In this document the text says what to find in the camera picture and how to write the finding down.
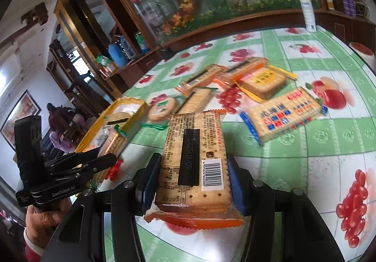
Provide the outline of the left hand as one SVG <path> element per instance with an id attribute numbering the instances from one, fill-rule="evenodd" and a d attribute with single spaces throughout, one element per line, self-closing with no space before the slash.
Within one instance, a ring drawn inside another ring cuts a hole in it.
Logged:
<path id="1" fill-rule="evenodd" d="M 71 208 L 71 200 L 65 198 L 59 202 L 55 211 L 37 212 L 33 205 L 28 206 L 26 214 L 25 234 L 35 246 L 46 248 L 53 232 Z"/>

